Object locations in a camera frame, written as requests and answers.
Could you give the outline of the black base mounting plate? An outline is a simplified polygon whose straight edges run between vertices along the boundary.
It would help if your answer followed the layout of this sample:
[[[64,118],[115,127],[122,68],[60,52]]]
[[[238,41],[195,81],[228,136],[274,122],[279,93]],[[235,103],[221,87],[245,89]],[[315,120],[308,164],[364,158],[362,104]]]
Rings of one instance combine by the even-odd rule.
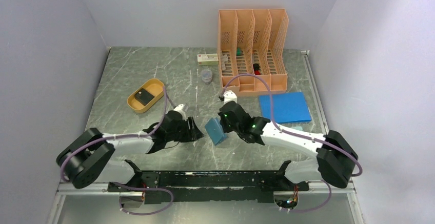
[[[107,190],[146,205],[174,202],[245,201],[273,203],[275,192],[308,191],[291,183],[283,171],[143,171],[130,190],[110,182]]]

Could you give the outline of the white small carton box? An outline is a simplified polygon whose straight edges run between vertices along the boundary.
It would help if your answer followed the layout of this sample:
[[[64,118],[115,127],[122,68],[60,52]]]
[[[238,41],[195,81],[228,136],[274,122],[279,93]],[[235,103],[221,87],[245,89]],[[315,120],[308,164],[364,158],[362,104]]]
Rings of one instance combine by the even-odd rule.
[[[201,66],[217,65],[219,63],[218,54],[198,54],[197,63]]]

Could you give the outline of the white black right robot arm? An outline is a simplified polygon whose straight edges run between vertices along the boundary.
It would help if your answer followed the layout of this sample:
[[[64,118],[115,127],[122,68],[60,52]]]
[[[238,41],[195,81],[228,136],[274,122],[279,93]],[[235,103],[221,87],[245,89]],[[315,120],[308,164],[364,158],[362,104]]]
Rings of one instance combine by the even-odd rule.
[[[287,148],[308,158],[284,164],[284,172],[276,180],[282,190],[311,180],[324,180],[343,189],[357,167],[358,155],[337,131],[308,133],[284,127],[268,118],[250,116],[234,101],[225,103],[219,109],[219,116],[225,133],[235,132],[248,144]]]

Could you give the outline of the green item in organizer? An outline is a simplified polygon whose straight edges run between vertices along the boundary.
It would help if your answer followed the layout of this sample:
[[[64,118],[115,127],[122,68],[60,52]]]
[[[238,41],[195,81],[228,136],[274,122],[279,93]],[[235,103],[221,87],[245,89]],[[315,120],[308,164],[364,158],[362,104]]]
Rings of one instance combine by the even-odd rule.
[[[236,49],[236,56],[241,56],[241,55],[243,55],[243,50],[242,50],[242,48],[237,47],[237,49]]]

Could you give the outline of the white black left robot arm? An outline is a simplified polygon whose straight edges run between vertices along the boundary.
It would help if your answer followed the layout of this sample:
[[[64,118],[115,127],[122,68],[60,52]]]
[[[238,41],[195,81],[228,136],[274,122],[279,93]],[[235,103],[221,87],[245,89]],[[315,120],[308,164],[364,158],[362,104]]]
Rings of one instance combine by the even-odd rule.
[[[133,134],[104,134],[90,128],[57,156],[56,163],[63,180],[77,189],[94,182],[112,182],[135,191],[145,186],[142,171],[132,161],[115,161],[115,157],[152,154],[169,142],[194,142],[203,136],[193,117],[171,110],[161,121]]]

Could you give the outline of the orange plastic file organizer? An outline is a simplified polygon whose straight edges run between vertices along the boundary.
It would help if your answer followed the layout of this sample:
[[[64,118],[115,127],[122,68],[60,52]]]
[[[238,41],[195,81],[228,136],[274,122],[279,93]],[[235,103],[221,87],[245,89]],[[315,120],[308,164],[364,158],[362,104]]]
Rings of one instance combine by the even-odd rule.
[[[283,50],[289,17],[285,9],[219,10],[217,54],[221,89],[238,97],[258,96],[287,91],[288,74]],[[243,55],[236,56],[237,47]],[[228,55],[226,70],[221,69],[221,55]],[[261,75],[255,75],[259,64]]]

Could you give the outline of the red black item in organizer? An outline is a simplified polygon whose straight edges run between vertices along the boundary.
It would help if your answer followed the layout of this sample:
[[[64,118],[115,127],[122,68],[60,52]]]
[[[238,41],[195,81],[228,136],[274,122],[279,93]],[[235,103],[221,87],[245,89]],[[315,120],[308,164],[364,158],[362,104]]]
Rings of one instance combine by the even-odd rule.
[[[253,64],[253,70],[255,75],[261,75],[261,67],[259,64]]]

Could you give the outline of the black small box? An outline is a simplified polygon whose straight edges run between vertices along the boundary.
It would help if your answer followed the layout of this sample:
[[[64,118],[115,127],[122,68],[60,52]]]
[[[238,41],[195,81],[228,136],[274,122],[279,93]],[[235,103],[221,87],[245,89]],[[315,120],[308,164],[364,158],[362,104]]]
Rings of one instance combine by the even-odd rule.
[[[149,93],[144,88],[141,88],[134,94],[134,98],[143,106],[146,106],[148,103],[150,103],[154,99],[154,95]]]

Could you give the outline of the clear plastic clip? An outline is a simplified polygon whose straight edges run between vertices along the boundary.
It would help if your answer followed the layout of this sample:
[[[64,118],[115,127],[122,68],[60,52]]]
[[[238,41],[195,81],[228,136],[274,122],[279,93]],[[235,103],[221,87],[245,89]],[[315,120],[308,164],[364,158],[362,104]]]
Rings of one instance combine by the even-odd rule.
[[[228,55],[222,54],[221,55],[221,69],[222,71],[226,70],[226,63],[229,61]]]

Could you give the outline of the blue leather card holder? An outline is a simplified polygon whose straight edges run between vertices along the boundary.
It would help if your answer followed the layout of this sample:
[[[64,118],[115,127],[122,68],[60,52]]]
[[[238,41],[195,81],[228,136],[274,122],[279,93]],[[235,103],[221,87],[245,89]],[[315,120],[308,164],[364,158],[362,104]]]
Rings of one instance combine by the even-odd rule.
[[[216,117],[209,119],[205,124],[205,129],[215,146],[218,146],[227,138],[227,134],[224,133],[220,120]]]

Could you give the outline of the clear small jar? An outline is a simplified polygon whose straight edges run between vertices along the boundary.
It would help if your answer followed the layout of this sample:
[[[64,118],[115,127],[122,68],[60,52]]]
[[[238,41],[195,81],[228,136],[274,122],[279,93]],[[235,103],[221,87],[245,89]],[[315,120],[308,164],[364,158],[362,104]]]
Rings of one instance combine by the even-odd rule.
[[[205,84],[210,84],[212,82],[213,73],[210,69],[203,69],[201,71],[200,77]]]

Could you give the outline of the yellow oval tray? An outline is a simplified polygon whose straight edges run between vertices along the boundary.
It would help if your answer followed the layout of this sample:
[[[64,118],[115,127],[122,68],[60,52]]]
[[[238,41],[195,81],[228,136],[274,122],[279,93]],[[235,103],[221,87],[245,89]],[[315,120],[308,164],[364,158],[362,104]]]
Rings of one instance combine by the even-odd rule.
[[[164,88],[159,79],[149,79],[127,98],[127,104],[135,113],[145,113],[164,96]]]

